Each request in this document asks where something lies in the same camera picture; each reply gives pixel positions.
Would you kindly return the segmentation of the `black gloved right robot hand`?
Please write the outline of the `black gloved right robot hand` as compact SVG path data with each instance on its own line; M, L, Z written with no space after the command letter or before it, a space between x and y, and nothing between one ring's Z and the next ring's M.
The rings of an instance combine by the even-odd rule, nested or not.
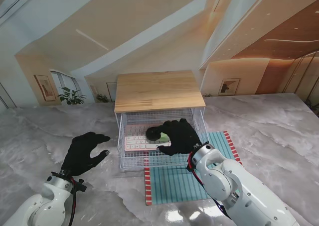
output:
M195 145L202 144L196 131L185 118L179 121L166 121L158 126L158 130L170 138L171 146L158 147L160 152L169 156L189 154Z

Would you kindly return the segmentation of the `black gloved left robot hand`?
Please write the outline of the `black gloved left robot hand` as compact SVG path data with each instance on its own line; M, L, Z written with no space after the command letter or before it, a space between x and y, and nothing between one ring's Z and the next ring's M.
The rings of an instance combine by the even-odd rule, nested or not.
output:
M110 137L94 132L88 132L73 138L61 166L61 171L65 172L67 176L73 177L80 176L96 167L108 156L109 150L103 150L93 158L90 154L98 144L109 140Z

